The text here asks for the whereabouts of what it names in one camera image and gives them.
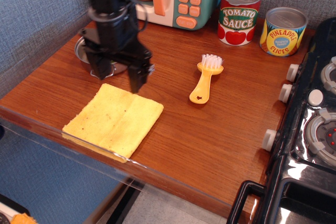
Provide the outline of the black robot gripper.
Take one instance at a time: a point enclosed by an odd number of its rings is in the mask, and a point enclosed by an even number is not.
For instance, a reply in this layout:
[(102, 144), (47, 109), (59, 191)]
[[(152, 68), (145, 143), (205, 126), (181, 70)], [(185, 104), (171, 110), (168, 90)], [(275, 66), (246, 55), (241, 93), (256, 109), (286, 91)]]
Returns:
[(152, 54), (139, 40), (135, 6), (118, 8), (116, 12), (99, 13), (88, 9), (96, 28), (83, 28), (85, 52), (95, 75), (103, 80), (112, 74), (111, 60), (128, 66), (132, 93), (138, 93), (154, 71)]

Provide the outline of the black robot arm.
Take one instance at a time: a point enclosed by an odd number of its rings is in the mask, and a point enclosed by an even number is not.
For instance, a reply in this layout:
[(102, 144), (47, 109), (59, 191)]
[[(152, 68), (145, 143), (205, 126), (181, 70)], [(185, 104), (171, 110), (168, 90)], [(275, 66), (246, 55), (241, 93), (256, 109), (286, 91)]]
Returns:
[(88, 15), (96, 28), (82, 29), (85, 52), (95, 75), (112, 74), (112, 63), (127, 67), (132, 93), (138, 93), (154, 69), (151, 52), (139, 42), (136, 0), (89, 0)]

